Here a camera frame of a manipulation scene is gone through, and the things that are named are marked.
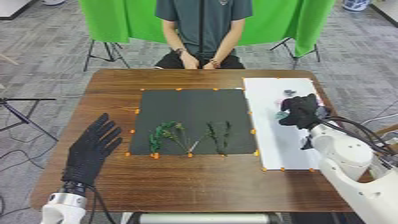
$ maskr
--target black object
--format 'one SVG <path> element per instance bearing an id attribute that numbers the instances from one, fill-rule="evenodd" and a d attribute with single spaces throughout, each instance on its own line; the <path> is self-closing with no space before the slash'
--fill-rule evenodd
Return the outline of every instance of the black object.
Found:
<path id="1" fill-rule="evenodd" d="M 70 148 L 62 181 L 75 181 L 94 186 L 105 159 L 123 142 L 123 139 L 118 138 L 121 128 L 118 127 L 110 131 L 114 126 L 109 114 L 103 114 Z"/>
<path id="2" fill-rule="evenodd" d="M 128 219 L 128 223 L 126 224 L 141 224 L 141 216 L 144 215 L 144 212 L 135 212 L 130 219 Z"/>
<path id="3" fill-rule="evenodd" d="M 130 68 L 126 60 L 125 60 L 125 58 L 121 56 L 121 52 L 118 50 L 118 48 L 123 49 L 121 45 L 118 43 L 103 42 L 103 47 L 105 47 L 105 50 L 107 50 L 109 58 L 102 58 L 96 55 L 93 55 L 94 44 L 96 44 L 96 41 L 91 40 L 91 48 L 89 48 L 89 54 L 87 54 L 87 58 L 86 58 L 84 71 L 87 71 L 87 68 L 89 68 L 91 58 L 98 58 L 98 59 L 102 59 L 107 62 L 116 62 L 121 59 L 126 67 Z"/>
<path id="4" fill-rule="evenodd" d="M 66 181 L 59 193 L 77 194 L 86 197 L 86 185 L 75 181 Z"/>
<path id="5" fill-rule="evenodd" d="M 0 98 L 0 106 L 9 110 L 9 112 L 14 114 L 14 116 L 18 117 L 20 119 L 20 122 L 14 123 L 13 125 L 9 125 L 7 127 L 4 127 L 0 129 L 0 132 L 9 130 L 11 128 L 14 128 L 16 126 L 23 125 L 23 124 L 30 124 L 34 126 L 34 128 L 43 132 L 43 134 L 48 135 L 48 137 L 59 141 L 59 139 L 54 137 L 54 135 L 48 133 L 48 131 L 41 128 L 41 126 L 34 123 L 34 121 L 30 120 L 30 116 L 34 114 L 34 110 L 38 108 L 38 105 L 39 105 L 39 102 L 41 101 L 52 101 L 55 99 L 41 99 L 41 98 L 27 98 L 27 99 L 20 99 L 20 98 L 14 98 L 14 99 L 7 99 L 7 98 Z M 9 105 L 9 101 L 34 101 L 34 106 L 29 110 L 29 114 L 23 115 L 23 113 L 16 110 L 16 108 Z"/>
<path id="6" fill-rule="evenodd" d="M 206 124 L 212 122 L 215 129 L 221 128 L 215 130 L 217 133 L 226 134 L 226 122 L 229 122 L 226 154 L 249 154 L 256 151 L 249 107 L 242 90 L 150 90 L 144 92 L 130 146 L 135 155 L 150 155 L 150 134 L 155 133 L 157 126 L 169 121 L 183 124 L 190 147 L 208 135 Z M 197 144 L 194 154 L 217 153 L 215 142 L 206 137 Z M 160 154 L 187 154 L 169 139 L 162 140 Z"/>
<path id="7" fill-rule="evenodd" d="M 292 59 L 293 59 L 293 70 L 295 70 L 297 65 L 299 65 L 299 60 L 301 60 L 301 58 L 302 58 L 308 54 L 311 54 L 311 53 L 317 54 L 317 59 L 318 59 L 318 62 L 320 62 L 320 51 L 318 51 L 318 45 L 315 44 L 315 50 L 313 50 L 302 57 L 297 57 L 295 54 L 293 54 L 293 52 L 292 52 L 292 50 L 290 50 L 290 47 L 288 47 L 288 45 L 286 45 L 286 42 L 288 42 L 292 39 L 293 39 L 292 37 L 286 38 L 285 41 L 283 41 L 283 42 L 276 45 L 276 47 L 270 49 L 270 51 L 274 51 L 281 46 L 285 46 L 285 48 L 288 49 L 288 52 L 290 52 L 290 57 L 292 57 Z"/>
<path id="8" fill-rule="evenodd" d="M 107 204 L 105 204 L 105 201 L 103 201 L 103 197 L 102 197 L 100 191 L 98 191 L 96 187 L 93 187 L 93 186 L 87 186 L 87 188 L 91 189 L 91 191 L 93 191 L 93 193 L 94 193 L 94 197 L 96 197 L 96 199 L 98 199 L 98 201 L 100 201 L 100 205 L 102 205 L 102 207 L 103 207 L 103 213 L 105 213 L 105 217 L 107 217 L 107 219 L 109 219 L 109 222 L 110 222 L 112 224 L 116 224 L 116 220 L 114 220 L 114 218 L 112 218 L 112 216 L 110 216 L 110 212 L 109 212 L 109 208 L 107 208 Z"/>
<path id="9" fill-rule="evenodd" d="M 311 129 L 322 123 L 317 117 L 318 107 L 315 94 L 286 99 L 281 110 L 290 110 L 290 115 L 279 120 L 279 124 L 285 126 L 297 125 L 299 129 Z"/>
<path id="10" fill-rule="evenodd" d="M 199 0 L 199 53 L 197 53 L 197 60 L 199 60 L 199 68 L 205 66 L 205 52 L 203 52 L 203 44 L 205 44 L 205 0 Z"/>

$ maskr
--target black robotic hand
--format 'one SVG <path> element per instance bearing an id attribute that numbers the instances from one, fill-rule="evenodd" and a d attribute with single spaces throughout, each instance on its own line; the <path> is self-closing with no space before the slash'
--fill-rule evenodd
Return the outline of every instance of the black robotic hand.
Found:
<path id="1" fill-rule="evenodd" d="M 103 114 L 70 148 L 62 181 L 94 186 L 107 156 L 123 142 L 123 138 L 118 138 L 121 128 L 112 130 L 114 126 L 116 123 L 109 121 L 109 114 Z"/>
<path id="2" fill-rule="evenodd" d="M 283 101 L 281 110 L 290 110 L 290 115 L 279 120 L 279 124 L 285 126 L 297 125 L 299 129 L 311 129 L 320 124 L 317 117 L 318 101 L 315 94 L 306 97 L 295 97 Z"/>

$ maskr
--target floor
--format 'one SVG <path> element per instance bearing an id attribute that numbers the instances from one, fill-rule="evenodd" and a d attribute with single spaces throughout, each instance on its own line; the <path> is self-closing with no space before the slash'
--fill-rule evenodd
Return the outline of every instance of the floor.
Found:
<path id="1" fill-rule="evenodd" d="M 299 69 L 313 71 L 341 116 L 356 121 L 373 118 L 398 99 L 398 29 L 372 9 L 349 13 L 336 6 L 320 38 L 322 63 L 315 55 Z M 123 54 L 134 68 L 151 68 L 169 49 L 164 44 L 132 40 Z M 290 69 L 292 59 L 283 48 L 269 52 L 272 44 L 238 48 L 249 69 Z M 14 21 L 0 21 L 0 52 L 18 61 L 14 66 L 0 60 L 0 97 L 54 97 L 41 104 L 32 119 L 55 136 L 61 136 L 84 94 L 93 73 L 100 68 L 123 68 L 121 62 L 93 61 L 82 72 L 89 36 L 78 0 L 57 7 L 34 4 Z M 27 112 L 29 102 L 13 106 Z M 398 111 L 395 105 L 386 115 Z M 0 126 L 16 121 L 0 109 Z M 398 123 L 398 117 L 370 123 L 373 130 Z M 22 149 L 34 157 L 54 147 L 54 140 L 20 126 L 0 133 L 0 155 Z M 36 160 L 45 166 L 52 152 Z M 22 153 L 0 159 L 0 170 L 25 161 Z M 32 188 L 43 170 L 30 164 L 0 172 L 0 195 L 6 212 L 29 206 Z M 39 223 L 41 213 L 32 209 L 0 219 L 2 224 Z"/>

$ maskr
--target orange marker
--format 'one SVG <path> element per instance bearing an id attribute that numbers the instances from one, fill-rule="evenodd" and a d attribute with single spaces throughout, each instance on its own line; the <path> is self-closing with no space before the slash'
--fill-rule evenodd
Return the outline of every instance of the orange marker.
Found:
<path id="1" fill-rule="evenodd" d="M 254 156 L 260 156 L 260 150 L 256 150 L 256 152 L 254 152 Z"/>

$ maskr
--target light stand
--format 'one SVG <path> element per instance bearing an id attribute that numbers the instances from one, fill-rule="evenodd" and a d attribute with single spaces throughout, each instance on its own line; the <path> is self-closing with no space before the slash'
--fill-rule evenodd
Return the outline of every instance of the light stand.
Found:
<path id="1" fill-rule="evenodd" d="M 286 45 L 286 42 L 288 42 L 290 40 L 292 40 L 292 37 L 285 39 L 285 41 L 277 44 L 277 46 L 270 49 L 270 51 L 274 51 L 281 46 L 285 46 L 285 48 L 288 49 L 288 52 L 290 52 L 290 57 L 292 57 L 292 59 L 293 59 L 293 70 L 295 70 L 295 68 L 297 68 L 297 64 L 299 64 L 299 60 L 301 60 L 302 57 L 295 57 L 295 54 L 293 54 L 293 52 L 292 52 L 292 50 L 290 50 L 290 47 L 288 47 L 288 45 Z M 318 59 L 318 62 L 320 62 L 320 51 L 318 51 L 318 45 L 317 45 L 317 44 L 315 44 L 315 50 L 313 50 L 308 54 L 311 54 L 311 53 L 317 54 L 317 59 Z"/>
<path id="2" fill-rule="evenodd" d="M 103 47 L 105 47 L 105 50 L 107 50 L 109 58 L 102 58 L 96 55 L 93 55 L 94 44 L 96 44 L 96 41 L 93 40 L 91 41 L 89 54 L 87 54 L 87 58 L 86 58 L 84 72 L 87 72 L 91 58 L 98 58 L 98 59 L 102 59 L 107 62 L 116 62 L 121 59 L 126 67 L 130 68 L 130 65 L 126 63 L 126 60 L 125 60 L 125 58 L 121 56 L 121 52 L 118 50 L 118 48 L 123 49 L 121 45 L 118 43 L 103 42 Z"/>
<path id="3" fill-rule="evenodd" d="M 30 120 L 30 116 L 32 116 L 32 113 L 34 113 L 34 110 L 36 110 L 36 107 L 39 105 L 39 102 L 41 101 L 50 101 L 50 100 L 55 100 L 55 99 L 39 99 L 39 98 L 27 98 L 27 99 L 7 99 L 7 98 L 0 98 L 0 106 L 9 110 L 9 112 L 14 114 L 14 116 L 18 117 L 20 119 L 20 122 L 14 123 L 13 125 L 6 126 L 2 129 L 0 129 L 0 132 L 9 130 L 11 128 L 14 128 L 16 126 L 23 125 L 23 124 L 30 124 L 34 126 L 34 128 L 43 132 L 43 134 L 48 135 L 48 137 L 59 141 L 59 139 L 54 137 L 54 135 L 48 133 L 48 131 L 41 128 L 41 126 L 34 123 L 34 121 Z M 23 115 L 23 113 L 16 110 L 16 108 L 9 105 L 9 101 L 34 101 L 34 106 L 29 110 L 29 114 Z"/>

